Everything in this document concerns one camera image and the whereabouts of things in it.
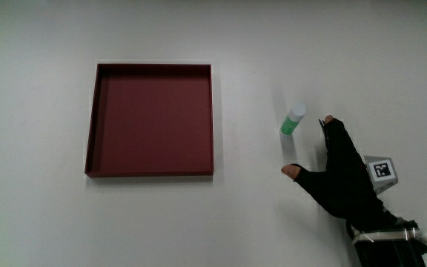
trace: plastic bottle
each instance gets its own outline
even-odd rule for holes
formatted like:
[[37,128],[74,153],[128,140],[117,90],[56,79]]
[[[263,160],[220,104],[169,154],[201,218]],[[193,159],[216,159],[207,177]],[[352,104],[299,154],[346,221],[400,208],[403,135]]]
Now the plastic bottle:
[[304,117],[306,108],[304,104],[299,103],[293,106],[286,116],[285,121],[281,125],[281,133],[285,135],[293,134],[294,129]]

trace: gloved hand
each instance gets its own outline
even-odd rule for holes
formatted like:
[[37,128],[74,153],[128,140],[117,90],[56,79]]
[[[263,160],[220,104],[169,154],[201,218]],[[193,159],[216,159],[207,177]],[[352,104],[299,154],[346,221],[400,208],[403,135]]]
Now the gloved hand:
[[281,172],[304,188],[329,214],[349,220],[356,229],[392,225],[396,217],[377,198],[344,124],[329,115],[324,130],[328,140],[325,171],[312,172],[291,164],[282,167]]

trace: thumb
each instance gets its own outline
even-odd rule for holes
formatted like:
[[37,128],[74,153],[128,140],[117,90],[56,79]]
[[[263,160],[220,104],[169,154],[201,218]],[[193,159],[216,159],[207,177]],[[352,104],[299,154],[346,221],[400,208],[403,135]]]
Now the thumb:
[[294,165],[285,165],[281,168],[281,172],[289,176],[291,179],[295,180],[301,171],[301,167]]

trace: white bottle cap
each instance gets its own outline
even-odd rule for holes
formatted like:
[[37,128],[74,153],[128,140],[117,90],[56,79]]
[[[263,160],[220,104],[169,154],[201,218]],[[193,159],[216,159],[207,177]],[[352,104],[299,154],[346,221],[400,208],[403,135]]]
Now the white bottle cap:
[[306,108],[303,103],[295,104],[291,111],[289,111],[288,117],[293,122],[300,122],[305,112]]

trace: white surface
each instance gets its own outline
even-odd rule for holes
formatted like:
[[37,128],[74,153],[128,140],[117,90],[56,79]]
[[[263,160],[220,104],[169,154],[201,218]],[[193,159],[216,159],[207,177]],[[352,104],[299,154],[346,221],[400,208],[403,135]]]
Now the white surface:
[[[0,266],[358,266],[279,171],[324,168],[327,113],[393,159],[381,197],[427,234],[427,6],[249,3],[0,1]],[[180,59],[213,64],[213,182],[87,178],[96,64]]]

